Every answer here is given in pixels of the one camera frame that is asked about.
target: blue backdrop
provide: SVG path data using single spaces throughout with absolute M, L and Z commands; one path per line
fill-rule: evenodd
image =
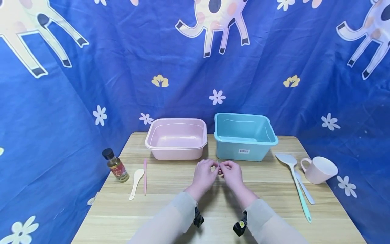
M 263 114 L 390 241 L 390 0 L 0 0 L 0 244 L 68 244 L 129 135 Z

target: sleeve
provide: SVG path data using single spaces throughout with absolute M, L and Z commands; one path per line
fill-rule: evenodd
M 308 244 L 305 238 L 261 199 L 245 210 L 248 214 L 248 229 L 257 243 L 261 244 Z
M 169 205 L 144 224 L 128 244 L 173 244 L 176 238 L 190 228 L 196 206 L 197 202 L 188 193 L 178 194 Z

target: pink plastic basin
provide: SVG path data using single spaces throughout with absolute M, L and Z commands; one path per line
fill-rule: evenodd
M 159 160 L 199 159 L 207 144 L 201 119 L 156 119 L 145 139 L 146 148 Z

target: person's left hand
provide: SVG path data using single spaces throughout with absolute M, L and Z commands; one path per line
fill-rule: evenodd
M 195 201 L 199 202 L 202 196 L 211 188 L 218 176 L 220 168 L 217 162 L 212 159 L 203 159 L 195 168 L 192 184 L 185 190 Z

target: black wrist strap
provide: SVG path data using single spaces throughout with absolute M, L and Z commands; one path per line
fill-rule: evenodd
M 244 216 L 241 218 L 240 222 L 237 222 L 233 226 L 233 231 L 238 235 L 242 236 L 246 230 L 246 225 L 248 224 L 248 213 L 246 211 L 243 212 Z
M 203 224 L 203 222 L 203 216 L 200 214 L 198 207 L 195 207 L 194 225 L 199 228 Z

